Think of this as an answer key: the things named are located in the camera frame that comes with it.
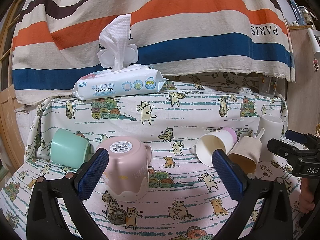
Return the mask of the person's hand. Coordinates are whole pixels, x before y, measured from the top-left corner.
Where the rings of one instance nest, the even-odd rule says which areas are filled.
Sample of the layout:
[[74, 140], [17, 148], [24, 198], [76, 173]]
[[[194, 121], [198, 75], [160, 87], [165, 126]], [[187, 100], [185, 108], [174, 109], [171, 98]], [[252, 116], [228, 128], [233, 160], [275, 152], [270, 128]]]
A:
[[299, 209], [302, 213], [309, 213], [315, 208], [313, 202], [314, 195], [309, 189], [308, 178], [302, 178], [300, 184], [300, 195], [299, 195]]

